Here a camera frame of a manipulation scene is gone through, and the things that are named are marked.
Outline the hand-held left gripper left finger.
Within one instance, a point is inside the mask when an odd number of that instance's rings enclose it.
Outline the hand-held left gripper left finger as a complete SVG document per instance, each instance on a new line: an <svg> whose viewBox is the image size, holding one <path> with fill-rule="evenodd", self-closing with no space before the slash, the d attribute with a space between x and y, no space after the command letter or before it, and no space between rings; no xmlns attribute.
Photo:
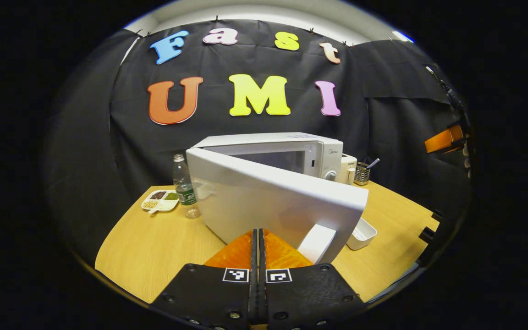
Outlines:
<svg viewBox="0 0 528 330"><path fill-rule="evenodd" d="M153 309L210 330L249 330L259 322L259 231L249 230L205 263L188 263L152 302Z"/></svg>

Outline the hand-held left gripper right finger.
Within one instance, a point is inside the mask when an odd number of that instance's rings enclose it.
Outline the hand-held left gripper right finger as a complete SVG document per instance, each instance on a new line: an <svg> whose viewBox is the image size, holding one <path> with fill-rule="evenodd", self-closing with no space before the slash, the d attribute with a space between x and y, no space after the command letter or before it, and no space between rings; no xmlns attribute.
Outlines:
<svg viewBox="0 0 528 330"><path fill-rule="evenodd" d="M365 303L328 263L297 267L296 250L258 230L258 323L269 330L330 330Z"/></svg>

